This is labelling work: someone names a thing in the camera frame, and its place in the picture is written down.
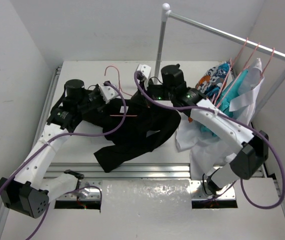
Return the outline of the black shirt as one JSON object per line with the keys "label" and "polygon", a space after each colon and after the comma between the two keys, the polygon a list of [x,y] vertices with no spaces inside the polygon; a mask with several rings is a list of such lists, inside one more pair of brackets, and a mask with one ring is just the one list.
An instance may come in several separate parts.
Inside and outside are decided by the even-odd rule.
{"label": "black shirt", "polygon": [[[92,110],[84,114],[82,119],[101,127],[104,133],[113,130],[122,120],[122,116],[111,116],[108,107]],[[96,160],[104,172],[109,173],[122,163],[130,161],[146,153],[152,152],[164,144],[176,131],[181,116],[177,111],[164,109],[148,103],[140,96],[120,102],[126,106],[124,123],[115,132],[105,138],[113,142],[94,153]]]}

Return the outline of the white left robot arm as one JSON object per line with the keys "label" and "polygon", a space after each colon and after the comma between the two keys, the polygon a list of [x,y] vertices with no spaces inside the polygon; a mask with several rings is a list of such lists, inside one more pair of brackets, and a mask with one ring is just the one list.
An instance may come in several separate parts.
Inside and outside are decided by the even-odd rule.
{"label": "white left robot arm", "polygon": [[66,170],[48,183],[43,178],[60,147],[82,122],[83,115],[100,111],[115,97],[118,93],[110,85],[96,84],[93,90],[87,90],[82,80],[68,80],[23,168],[12,180],[0,179],[0,197],[5,207],[37,219],[51,201],[77,189],[84,176],[72,170]]}

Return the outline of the pink wire hanger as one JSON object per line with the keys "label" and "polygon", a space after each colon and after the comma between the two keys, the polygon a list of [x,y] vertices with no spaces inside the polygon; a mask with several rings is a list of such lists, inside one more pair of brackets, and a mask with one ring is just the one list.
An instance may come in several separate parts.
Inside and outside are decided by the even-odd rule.
{"label": "pink wire hanger", "polygon": [[[113,65],[109,65],[105,68],[104,70],[104,76],[106,76],[107,74],[107,70],[108,68],[114,68],[116,69],[117,71],[117,79],[118,79],[118,90],[123,94],[123,95],[127,95],[127,96],[130,96],[130,97],[133,97],[132,94],[129,94],[127,92],[124,92],[122,87],[121,87],[121,79],[120,79],[120,71],[119,69],[116,67],[116,66],[113,66]],[[122,116],[124,114],[124,111],[125,110],[128,110],[127,107],[124,107],[123,105],[120,105],[121,103],[121,99],[118,99],[118,98],[115,98],[116,101],[112,100],[111,102],[111,105],[108,106],[107,108],[109,110],[111,110],[111,116],[112,117],[119,117],[119,116]]]}

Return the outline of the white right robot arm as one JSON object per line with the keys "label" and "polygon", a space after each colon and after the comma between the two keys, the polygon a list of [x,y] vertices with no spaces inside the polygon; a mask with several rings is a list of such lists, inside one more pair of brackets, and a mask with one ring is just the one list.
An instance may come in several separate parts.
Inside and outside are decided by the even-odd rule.
{"label": "white right robot arm", "polygon": [[231,162],[215,170],[207,178],[206,189],[212,194],[216,194],[223,187],[237,180],[250,179],[268,159],[270,143],[265,132],[257,131],[230,118],[194,88],[184,86],[181,95],[172,97],[172,106],[163,105],[149,97],[142,88],[139,78],[144,77],[142,71],[136,70],[134,72],[134,82],[137,89],[148,101],[167,110],[182,112],[194,121],[205,125],[223,140],[235,154]]}

